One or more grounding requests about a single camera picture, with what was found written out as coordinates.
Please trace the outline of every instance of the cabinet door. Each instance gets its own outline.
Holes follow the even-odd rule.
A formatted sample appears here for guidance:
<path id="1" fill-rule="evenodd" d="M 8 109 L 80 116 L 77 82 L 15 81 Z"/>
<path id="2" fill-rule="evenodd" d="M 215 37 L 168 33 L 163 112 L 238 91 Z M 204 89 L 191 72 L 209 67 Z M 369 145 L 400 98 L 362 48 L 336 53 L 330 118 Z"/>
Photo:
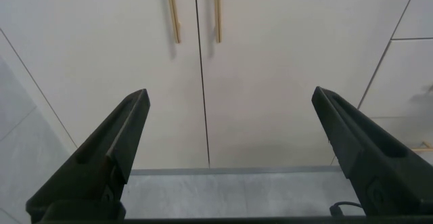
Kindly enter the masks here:
<path id="1" fill-rule="evenodd" d="M 197 0 L 211 167 L 331 164 L 316 86 L 358 106 L 409 0 Z"/>
<path id="2" fill-rule="evenodd" d="M 0 0 L 0 25 L 76 145 L 129 93 L 151 108 L 135 169 L 208 167 L 196 1 Z"/>

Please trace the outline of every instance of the gray floor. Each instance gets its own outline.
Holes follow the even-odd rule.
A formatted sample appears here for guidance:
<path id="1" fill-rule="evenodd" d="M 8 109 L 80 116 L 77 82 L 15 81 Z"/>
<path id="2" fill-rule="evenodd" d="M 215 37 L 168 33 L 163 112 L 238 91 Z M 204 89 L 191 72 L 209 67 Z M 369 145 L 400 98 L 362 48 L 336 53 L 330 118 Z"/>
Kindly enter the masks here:
<path id="1" fill-rule="evenodd" d="M 122 196 L 127 218 L 329 216 L 338 201 L 358 202 L 341 172 L 131 176 Z"/>

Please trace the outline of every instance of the wooden handle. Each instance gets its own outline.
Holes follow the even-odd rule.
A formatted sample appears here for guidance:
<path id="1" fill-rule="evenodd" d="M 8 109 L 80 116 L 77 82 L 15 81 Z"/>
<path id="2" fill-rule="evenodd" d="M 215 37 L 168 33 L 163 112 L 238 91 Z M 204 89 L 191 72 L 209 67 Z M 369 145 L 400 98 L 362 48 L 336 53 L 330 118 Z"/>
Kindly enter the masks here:
<path id="1" fill-rule="evenodd" d="M 175 43 L 179 44 L 181 42 L 181 35 L 180 35 L 180 24 L 179 24 L 179 20 L 177 19 L 176 0 L 168 0 L 168 2 L 170 4 L 171 21 L 173 23 Z"/>
<path id="2" fill-rule="evenodd" d="M 215 2 L 215 37 L 216 42 L 221 42 L 221 0 L 214 0 Z"/>

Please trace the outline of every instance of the floor tile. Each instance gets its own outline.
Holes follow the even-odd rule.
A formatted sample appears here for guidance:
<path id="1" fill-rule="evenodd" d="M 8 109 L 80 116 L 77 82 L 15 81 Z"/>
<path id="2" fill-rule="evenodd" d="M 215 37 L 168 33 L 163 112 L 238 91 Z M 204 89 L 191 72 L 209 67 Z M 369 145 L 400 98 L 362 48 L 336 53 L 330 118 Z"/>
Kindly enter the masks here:
<path id="1" fill-rule="evenodd" d="M 245 187 L 250 217 L 329 216 L 336 202 L 358 202 L 341 172 L 246 175 Z M 360 208 L 343 211 L 364 215 Z"/>
<path id="2" fill-rule="evenodd" d="M 131 176 L 127 218 L 246 217 L 242 175 Z"/>
<path id="3" fill-rule="evenodd" d="M 34 107 L 35 104 L 0 56 L 0 140 Z"/>
<path id="4" fill-rule="evenodd" d="M 0 141 L 0 207 L 29 223 L 25 203 L 68 158 L 38 110 Z"/>
<path id="5" fill-rule="evenodd" d="M 11 215 L 0 208 L 0 223 L 2 224 L 20 224 Z"/>

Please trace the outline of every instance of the black cable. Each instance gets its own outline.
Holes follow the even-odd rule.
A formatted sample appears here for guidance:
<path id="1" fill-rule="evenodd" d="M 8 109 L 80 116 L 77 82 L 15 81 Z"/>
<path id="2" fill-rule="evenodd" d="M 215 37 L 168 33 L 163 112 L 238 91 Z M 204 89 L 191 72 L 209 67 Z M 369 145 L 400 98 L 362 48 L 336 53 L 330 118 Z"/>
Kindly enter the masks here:
<path id="1" fill-rule="evenodd" d="M 349 202 L 349 201 L 337 202 L 329 208 L 329 211 L 331 212 L 331 216 L 333 216 L 333 217 L 343 217 L 344 216 L 343 211 L 339 207 L 340 205 L 350 205 L 350 206 L 356 206 L 356 207 L 362 208 L 362 206 L 360 204 L 354 203 L 354 202 Z"/>

